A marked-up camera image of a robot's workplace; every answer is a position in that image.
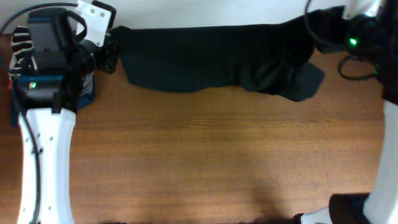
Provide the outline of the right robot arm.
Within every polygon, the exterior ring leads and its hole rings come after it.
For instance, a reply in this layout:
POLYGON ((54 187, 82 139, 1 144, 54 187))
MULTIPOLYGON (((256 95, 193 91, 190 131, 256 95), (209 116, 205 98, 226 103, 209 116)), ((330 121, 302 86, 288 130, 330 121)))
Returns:
POLYGON ((397 2, 372 1, 363 11, 346 9, 338 31, 347 60, 374 71, 348 76, 343 64, 322 93, 332 96, 319 112, 341 119, 312 118, 294 129, 292 144, 317 155, 314 168, 334 193, 328 205, 299 215, 299 223, 397 222, 397 2))

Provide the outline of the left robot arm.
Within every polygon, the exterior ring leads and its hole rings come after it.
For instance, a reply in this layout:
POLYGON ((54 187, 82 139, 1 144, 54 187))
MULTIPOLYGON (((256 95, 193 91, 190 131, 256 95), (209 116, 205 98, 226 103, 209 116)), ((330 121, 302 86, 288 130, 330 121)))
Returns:
POLYGON ((27 9, 33 48, 21 58, 12 97, 21 130, 22 195, 18 223, 73 223, 70 146, 80 96, 95 70, 113 73, 114 7, 93 1, 27 9))

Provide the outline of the black t-shirt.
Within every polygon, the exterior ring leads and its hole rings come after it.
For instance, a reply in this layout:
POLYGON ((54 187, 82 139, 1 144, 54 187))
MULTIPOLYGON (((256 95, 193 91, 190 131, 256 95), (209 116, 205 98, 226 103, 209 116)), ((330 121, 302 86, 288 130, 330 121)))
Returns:
POLYGON ((130 84, 189 93, 240 86, 299 102, 313 97, 325 77, 310 63, 316 43, 345 25, 341 6, 281 24, 111 31, 130 84))

